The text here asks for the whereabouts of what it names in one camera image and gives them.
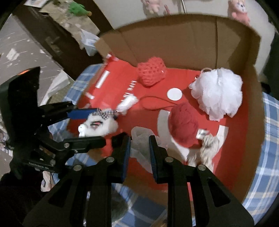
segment red surface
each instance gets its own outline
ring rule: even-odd
[[[78,102],[78,107],[82,108],[87,103],[91,103],[92,108],[99,107],[115,109],[116,106],[123,99],[125,92],[133,93],[140,101],[134,105],[126,116],[119,116],[117,122],[119,129],[115,134],[120,132],[131,133],[131,129],[135,126],[145,127],[151,129],[156,135],[157,132],[157,118],[160,109],[170,111],[171,107],[176,104],[189,102],[195,108],[195,114],[198,119],[199,128],[209,130],[211,134],[216,135],[219,125],[224,125],[229,128],[227,138],[214,157],[214,173],[221,180],[221,182],[232,188],[241,166],[242,156],[245,151],[245,140],[248,125],[248,102],[245,95],[245,86],[243,89],[243,101],[237,114],[230,118],[225,116],[220,122],[210,121],[208,115],[199,109],[196,99],[191,96],[191,90],[188,88],[199,71],[184,70],[184,69],[167,69],[167,75],[164,80],[157,83],[153,87],[147,88],[136,83],[132,91],[128,91],[132,80],[137,80],[136,68],[124,61],[116,61],[109,63],[105,70],[110,71],[109,76],[101,88],[95,88],[95,84],[91,85],[89,92],[95,96],[93,100],[89,100],[82,95]],[[179,88],[183,92],[183,97],[179,101],[171,101],[167,98],[167,91],[171,88]],[[71,120],[68,129],[78,135],[78,125],[84,120]],[[108,145],[104,148],[103,155],[109,156],[111,154],[111,147],[109,138],[107,137]],[[200,147],[200,143],[196,140],[192,147]],[[154,189],[167,189],[166,185],[157,185],[153,179],[152,174],[145,171],[135,159],[130,158],[128,175],[135,175],[138,178],[147,181],[150,187]]]

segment red knit object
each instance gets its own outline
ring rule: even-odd
[[[198,129],[196,110],[189,103],[181,103],[172,108],[169,116],[169,130],[178,144],[191,147],[196,141]]]
[[[161,58],[152,57],[148,62],[141,62],[137,66],[140,82],[145,86],[152,86],[166,77],[167,68]]]

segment cardboard box flap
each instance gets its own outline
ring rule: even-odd
[[[226,67],[238,73],[249,57],[253,36],[258,38],[237,21],[192,14],[140,21],[101,38],[118,58],[133,66],[156,56],[171,68]],[[98,44],[96,48],[103,54]]]

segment white circle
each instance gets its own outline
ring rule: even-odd
[[[177,101],[182,98],[182,91],[178,88],[171,88],[167,92],[167,96],[172,101]]]

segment green plush toy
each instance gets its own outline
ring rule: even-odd
[[[72,2],[69,6],[70,13],[74,14],[75,16],[91,16],[92,13],[90,11],[86,11],[85,7],[81,4],[78,4],[76,2]]]

